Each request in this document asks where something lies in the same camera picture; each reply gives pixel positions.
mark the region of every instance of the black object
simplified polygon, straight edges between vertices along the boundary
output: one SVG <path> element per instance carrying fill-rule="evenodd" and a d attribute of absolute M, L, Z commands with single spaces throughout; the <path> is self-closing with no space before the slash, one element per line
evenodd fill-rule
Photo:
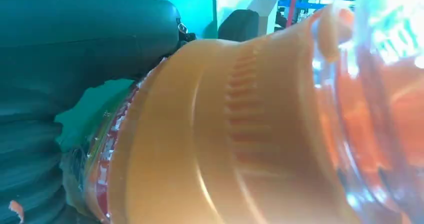
<path fill-rule="evenodd" d="M 258 36 L 259 14 L 249 9 L 238 9 L 229 15 L 218 29 L 218 38 L 247 41 Z"/>
<path fill-rule="evenodd" d="M 66 205 L 55 116 L 107 80 L 142 77 L 179 47 L 166 0 L 0 0 L 0 223 L 97 223 Z"/>

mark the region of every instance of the transparent plastic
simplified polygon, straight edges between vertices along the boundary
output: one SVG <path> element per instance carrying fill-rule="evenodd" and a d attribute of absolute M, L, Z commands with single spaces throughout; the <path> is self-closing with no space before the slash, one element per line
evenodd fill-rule
<path fill-rule="evenodd" d="M 354 17 L 338 59 L 313 61 L 331 159 L 363 223 L 422 224 L 424 6 L 356 0 Z"/>

